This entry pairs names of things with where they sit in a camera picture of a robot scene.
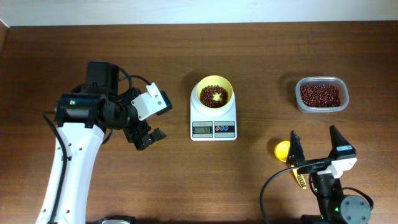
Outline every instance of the plastic container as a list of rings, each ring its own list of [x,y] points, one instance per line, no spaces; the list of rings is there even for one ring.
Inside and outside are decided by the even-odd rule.
[[[303,103],[300,94],[300,86],[302,85],[332,85],[337,87],[338,96],[341,101],[341,106],[329,107],[329,108],[316,108],[310,107]],[[346,84],[339,78],[336,77],[308,77],[300,80],[296,85],[296,100],[297,107],[301,112],[304,113],[330,113],[341,111],[345,109],[349,102],[348,90]]]

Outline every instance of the brown table surface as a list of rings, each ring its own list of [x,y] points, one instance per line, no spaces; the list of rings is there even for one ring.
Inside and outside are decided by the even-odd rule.
[[[156,82],[174,108],[148,119],[168,136],[145,151],[136,151],[122,131],[101,147],[88,222],[114,214],[162,221],[261,220],[260,189],[287,167],[274,157],[274,146],[294,129],[307,159],[326,157],[328,127],[334,124],[358,153],[356,165],[341,178],[343,186],[374,199],[370,223],[396,223],[398,22],[11,28],[0,65],[0,223],[35,222],[55,146],[41,114],[85,81],[90,60],[112,62]],[[207,75],[232,83],[235,141],[189,137],[190,92]],[[348,107],[301,113],[295,85],[313,76],[344,80]],[[144,89],[139,80],[134,85]],[[272,220],[319,214],[311,191],[288,174],[270,184],[265,202]]]

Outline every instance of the yellow cap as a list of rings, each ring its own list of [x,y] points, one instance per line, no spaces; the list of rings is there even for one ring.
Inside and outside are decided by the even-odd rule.
[[[275,147],[275,156],[278,160],[286,162],[287,154],[289,153],[290,141],[282,141]]]

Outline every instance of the white bracket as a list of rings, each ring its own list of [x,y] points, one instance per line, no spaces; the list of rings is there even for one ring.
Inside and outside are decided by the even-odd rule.
[[[147,90],[148,92],[139,95],[131,101],[131,104],[137,109],[140,121],[166,108],[166,102],[155,83],[147,85]]]
[[[356,161],[356,157],[332,161],[325,170],[319,171],[318,175],[332,174],[335,179],[340,178],[343,175],[343,171],[347,171],[353,168]]]

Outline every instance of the yellow object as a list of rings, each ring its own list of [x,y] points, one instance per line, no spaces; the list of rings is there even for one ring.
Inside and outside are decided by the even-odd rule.
[[[205,77],[204,79],[200,80],[200,82],[198,83],[198,87],[197,87],[197,98],[198,98],[199,102],[200,102],[200,93],[201,93],[202,89],[204,89],[204,87],[207,87],[210,85],[218,85],[220,87],[223,87],[228,92],[228,100],[226,102],[226,105],[227,105],[232,97],[232,93],[233,93],[232,85],[229,83],[229,81],[227,79],[225,79],[224,77],[218,76],[218,75],[210,75],[210,76]],[[220,98],[220,95],[216,94],[213,99],[219,100],[219,98]]]
[[[298,184],[301,188],[307,189],[307,184],[302,174],[297,174],[297,169],[292,170],[294,177],[296,178]]]
[[[282,162],[286,162],[287,155],[289,154],[290,149],[290,141],[282,141],[275,147],[275,156],[278,160]],[[292,170],[294,177],[296,178],[298,184],[301,188],[307,189],[307,184],[305,183],[305,179],[303,175],[297,174],[297,169]]]
[[[286,162],[289,153],[290,141],[282,141],[275,147],[275,156],[278,160]]]

